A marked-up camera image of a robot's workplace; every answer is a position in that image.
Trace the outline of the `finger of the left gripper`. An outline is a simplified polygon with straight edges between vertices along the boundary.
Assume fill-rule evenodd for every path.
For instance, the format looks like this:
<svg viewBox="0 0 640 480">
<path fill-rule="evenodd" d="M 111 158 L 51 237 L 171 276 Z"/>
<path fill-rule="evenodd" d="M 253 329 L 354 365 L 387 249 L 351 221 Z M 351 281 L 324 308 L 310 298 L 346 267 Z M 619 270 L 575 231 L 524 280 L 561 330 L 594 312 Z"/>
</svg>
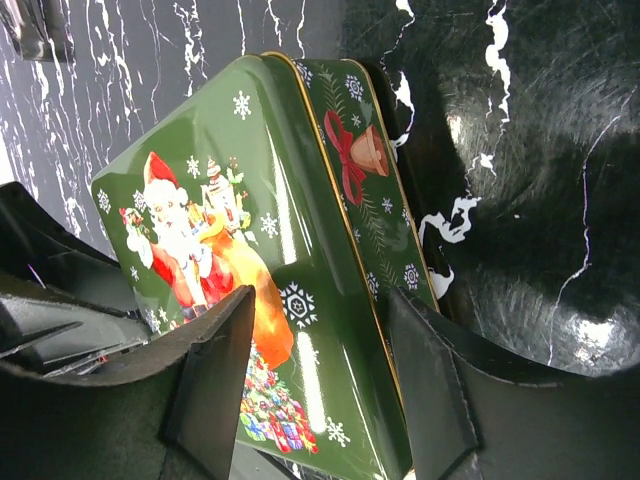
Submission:
<svg viewBox="0 0 640 480">
<path fill-rule="evenodd" d="M 1 186 L 1 270 L 81 302 L 138 310 L 118 262 L 68 232 L 16 181 Z"/>
<path fill-rule="evenodd" d="M 144 345 L 138 320 L 75 304 L 1 296 L 1 359 L 45 377 L 104 361 Z"/>
</svg>

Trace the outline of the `gold cookie tin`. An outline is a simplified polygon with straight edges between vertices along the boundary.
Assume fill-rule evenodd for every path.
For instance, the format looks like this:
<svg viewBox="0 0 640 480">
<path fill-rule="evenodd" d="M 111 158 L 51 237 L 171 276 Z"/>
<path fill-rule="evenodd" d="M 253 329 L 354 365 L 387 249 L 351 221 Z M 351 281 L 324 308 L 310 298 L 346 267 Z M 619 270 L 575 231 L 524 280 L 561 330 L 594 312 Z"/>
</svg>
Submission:
<svg viewBox="0 0 640 480">
<path fill-rule="evenodd" d="M 396 167 L 373 82 L 354 60 L 294 62 L 343 200 L 368 289 L 378 305 L 393 287 L 437 299 Z"/>
</svg>

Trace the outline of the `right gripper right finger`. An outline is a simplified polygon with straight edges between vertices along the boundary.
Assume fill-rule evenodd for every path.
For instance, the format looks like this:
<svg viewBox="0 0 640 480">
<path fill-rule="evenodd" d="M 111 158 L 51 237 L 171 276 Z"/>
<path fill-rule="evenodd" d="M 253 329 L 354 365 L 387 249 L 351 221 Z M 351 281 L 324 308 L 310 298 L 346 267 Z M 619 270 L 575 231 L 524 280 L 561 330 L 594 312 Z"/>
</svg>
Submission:
<svg viewBox="0 0 640 480">
<path fill-rule="evenodd" d="M 389 337 L 420 479 L 635 479 L 639 370 L 519 356 L 395 288 Z"/>
</svg>

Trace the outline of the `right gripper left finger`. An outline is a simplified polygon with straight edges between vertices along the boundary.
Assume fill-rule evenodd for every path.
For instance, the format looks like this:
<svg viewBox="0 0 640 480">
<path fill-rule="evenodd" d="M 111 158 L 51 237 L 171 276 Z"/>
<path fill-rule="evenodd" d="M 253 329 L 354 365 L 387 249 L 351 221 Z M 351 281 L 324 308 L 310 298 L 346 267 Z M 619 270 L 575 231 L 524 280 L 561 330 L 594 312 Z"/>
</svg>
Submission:
<svg viewBox="0 0 640 480">
<path fill-rule="evenodd" d="M 225 479 L 251 343 L 255 290 L 89 375 L 1 366 L 5 479 Z"/>
</svg>

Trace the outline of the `steel serving tongs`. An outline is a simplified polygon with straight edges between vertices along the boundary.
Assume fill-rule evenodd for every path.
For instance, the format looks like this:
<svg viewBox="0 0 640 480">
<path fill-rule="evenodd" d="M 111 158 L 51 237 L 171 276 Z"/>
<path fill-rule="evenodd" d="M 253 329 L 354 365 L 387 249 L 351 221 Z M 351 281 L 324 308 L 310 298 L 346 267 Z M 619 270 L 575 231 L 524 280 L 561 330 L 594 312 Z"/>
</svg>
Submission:
<svg viewBox="0 0 640 480">
<path fill-rule="evenodd" d="M 63 1 L 1 0 L 1 22 L 22 60 L 62 63 L 74 60 Z"/>
</svg>

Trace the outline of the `gold tin lid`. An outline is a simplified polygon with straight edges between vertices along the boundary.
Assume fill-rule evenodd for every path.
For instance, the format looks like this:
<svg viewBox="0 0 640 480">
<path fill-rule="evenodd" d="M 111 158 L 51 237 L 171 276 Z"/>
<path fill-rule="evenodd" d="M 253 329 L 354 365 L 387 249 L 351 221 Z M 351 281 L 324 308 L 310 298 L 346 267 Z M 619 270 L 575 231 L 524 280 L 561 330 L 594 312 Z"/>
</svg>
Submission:
<svg viewBox="0 0 640 480">
<path fill-rule="evenodd" d="M 366 284 L 294 62 L 238 58 L 99 172 L 92 196 L 154 333 L 254 288 L 241 443 L 342 479 L 401 479 L 388 298 Z"/>
</svg>

